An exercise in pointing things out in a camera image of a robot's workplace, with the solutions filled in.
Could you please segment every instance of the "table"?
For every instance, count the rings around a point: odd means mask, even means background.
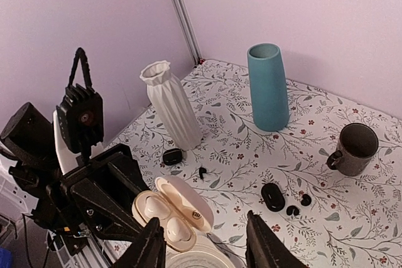
[[[402,267],[402,122],[324,90],[287,82],[290,122],[279,132],[255,127],[247,68],[207,60],[183,80],[204,133],[204,141],[178,166],[161,156],[174,143],[150,107],[113,141],[131,147],[143,178],[154,189],[163,174],[187,181],[215,214],[210,239],[237,267],[245,267],[246,213],[259,213],[289,250],[307,267]],[[340,130],[351,122],[372,127],[379,151],[355,178],[325,165]],[[199,167],[208,174],[202,181]],[[287,205],[270,212],[261,187],[277,183]],[[308,193],[313,202],[300,205]],[[127,242],[110,242],[117,256]]]

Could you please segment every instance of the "blue object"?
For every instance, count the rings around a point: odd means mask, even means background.
[[[11,252],[0,247],[0,268],[11,268],[13,256]]]
[[[247,61],[254,123],[264,131],[281,130],[289,121],[281,50],[274,44],[258,44],[248,50]]]

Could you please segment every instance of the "coffee mug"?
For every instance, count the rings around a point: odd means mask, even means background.
[[[340,132],[337,150],[328,157],[327,166],[346,176],[357,176],[377,150],[378,138],[370,127],[359,123],[349,124]]]

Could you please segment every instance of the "white earbud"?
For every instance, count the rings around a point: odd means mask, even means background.
[[[145,215],[148,218],[158,217],[163,220],[169,217],[170,209],[159,198],[150,196],[146,199]]]
[[[191,237],[188,227],[178,217],[173,217],[168,221],[166,232],[168,234],[168,239],[172,242],[188,241]]]

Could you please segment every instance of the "black cable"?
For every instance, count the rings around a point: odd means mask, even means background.
[[[33,265],[32,265],[31,259],[30,259],[30,251],[29,251],[29,248],[28,248],[28,232],[27,232],[27,229],[26,229],[26,220],[25,220],[25,217],[26,217],[26,216],[23,214],[26,259],[28,260],[28,263],[29,263],[30,267],[33,268]],[[52,240],[52,242],[50,243],[50,245],[54,243],[56,237],[57,237],[57,235],[53,238],[53,240]],[[43,260],[42,268],[45,268],[45,267],[46,267],[46,264],[47,264],[47,262],[48,262],[49,253],[50,253],[50,248],[49,248],[49,246],[47,247],[47,249],[48,249],[48,250],[46,251],[45,260]]]

